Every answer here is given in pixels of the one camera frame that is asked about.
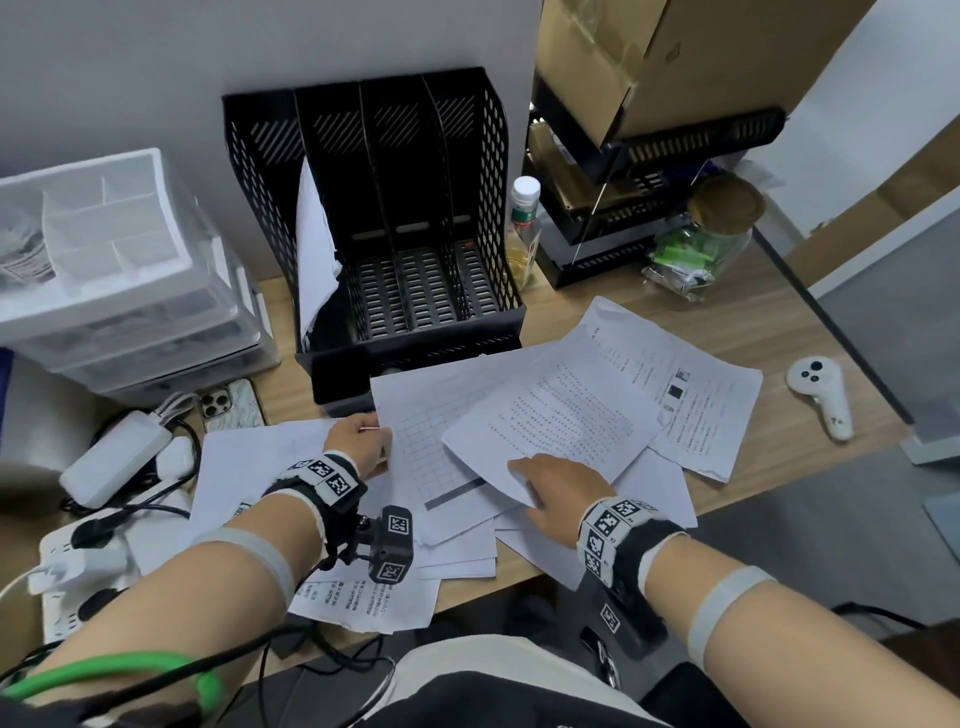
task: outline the smartphone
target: smartphone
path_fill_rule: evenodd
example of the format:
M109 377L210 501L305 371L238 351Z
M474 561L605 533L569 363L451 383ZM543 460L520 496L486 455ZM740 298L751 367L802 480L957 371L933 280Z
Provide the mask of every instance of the smartphone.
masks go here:
M263 410L249 379L237 379L200 397L204 430L262 427Z

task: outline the clothing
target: clothing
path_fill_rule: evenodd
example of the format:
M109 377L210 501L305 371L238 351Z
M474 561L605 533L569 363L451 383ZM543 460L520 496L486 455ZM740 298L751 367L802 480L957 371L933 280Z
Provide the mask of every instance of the clothing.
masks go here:
M472 695L483 699L472 702ZM564 721L564 715L579 712L597 718L602 713L604 721ZM412 650L396 664L390 687L363 724L468 728L495 721L512 728L548 725L537 722L544 719L555 719L556 725L665 725L582 667L529 640L503 635L462 637Z

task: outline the person's left hand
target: person's left hand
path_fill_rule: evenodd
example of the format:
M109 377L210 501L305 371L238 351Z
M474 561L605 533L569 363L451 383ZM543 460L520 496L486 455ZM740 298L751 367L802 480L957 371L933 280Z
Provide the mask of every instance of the person's left hand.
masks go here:
M361 432L361 427L378 429ZM390 451L393 434L389 427L380 427L376 412L362 412L334 425L326 436L324 450L337 449L349 455L356 463L360 477L366 480L387 470L387 463L379 461Z

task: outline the white bottle cap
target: white bottle cap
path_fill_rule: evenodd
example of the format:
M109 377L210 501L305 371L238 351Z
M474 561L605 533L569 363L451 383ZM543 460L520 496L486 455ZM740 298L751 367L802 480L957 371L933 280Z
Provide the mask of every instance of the white bottle cap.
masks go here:
M512 196L518 206L535 206L540 200L540 182L536 177L517 177Z

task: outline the person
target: person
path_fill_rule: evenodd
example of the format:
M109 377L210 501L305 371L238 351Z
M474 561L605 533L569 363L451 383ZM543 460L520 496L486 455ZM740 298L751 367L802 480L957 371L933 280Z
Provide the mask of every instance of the person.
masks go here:
M324 446L329 462L346 463L354 475L369 477L391 436L389 429L378 427L375 414L354 415L336 424ZM536 455L512 462L511 468L540 497L542 506L528 511L531 522L570 548L579 544L584 550L581 531L590 513L620 502L599 473L578 463ZM321 558L324 524L305 498L291 495L282 489L268 492L228 526L269 543L299 581ZM642 526L632 529L646 533L648 542L633 557L645 562L636 569L633 589L645 594L682 639L694 639L691 625L705 601L712 601L707 611L712 610L715 623L698 638L704 642L697 647L699 659L751 725L960 725L960 700L880 644L806 597L771 579L756 578L755 571L744 571L736 560L670 528L652 510L645 516L652 516L654 530L666 536L658 540ZM727 589L729 603L720 609L724 590L717 592L717 585L731 583L731 575L738 572L753 573L748 581L754 583L739 595L736 588ZM200 543L112 601L36 673L132 650L174 651L194 658L215 654L279 624L289 597L277 581L276 568L268 568L248 548L217 540ZM235 689L256 659L237 659L220 668L219 675ZM131 674L91 680L49 691L36 701L77 699L142 679ZM189 681L182 681L117 710L131 711L145 703L182 704L195 699L193 691ZM661 725L586 670L526 640L496 635L414 649L399 661L392 685L364 720L370 726L469 726L494 720L505 727Z

